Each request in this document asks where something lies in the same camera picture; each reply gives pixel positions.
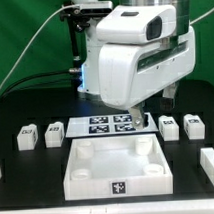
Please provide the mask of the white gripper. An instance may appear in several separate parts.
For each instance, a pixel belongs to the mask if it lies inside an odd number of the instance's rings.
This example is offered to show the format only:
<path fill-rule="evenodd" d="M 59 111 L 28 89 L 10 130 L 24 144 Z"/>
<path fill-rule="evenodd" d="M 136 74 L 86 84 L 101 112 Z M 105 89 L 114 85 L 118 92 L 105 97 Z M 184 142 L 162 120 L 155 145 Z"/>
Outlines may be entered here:
<path fill-rule="evenodd" d="M 103 102 L 115 109 L 129 109 L 133 127 L 144 128 L 144 114 L 133 107 L 163 89 L 161 105 L 165 111 L 175 105 L 176 83 L 195 67 L 195 33 L 179 37 L 181 49 L 155 60 L 160 42 L 148 45 L 105 44 L 99 54 L 99 93 Z"/>

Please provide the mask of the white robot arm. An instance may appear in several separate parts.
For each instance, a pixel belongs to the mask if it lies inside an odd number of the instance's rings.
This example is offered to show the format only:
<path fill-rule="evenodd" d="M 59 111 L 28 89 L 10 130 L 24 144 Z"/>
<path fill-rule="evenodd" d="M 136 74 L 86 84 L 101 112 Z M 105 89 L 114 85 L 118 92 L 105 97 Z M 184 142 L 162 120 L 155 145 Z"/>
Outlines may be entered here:
<path fill-rule="evenodd" d="M 69 23 L 85 32 L 87 46 L 78 92 L 127 110 L 137 129 L 150 96 L 163 93 L 161 107 L 171 110 L 179 79 L 195 66 L 189 0 L 71 1 Z"/>

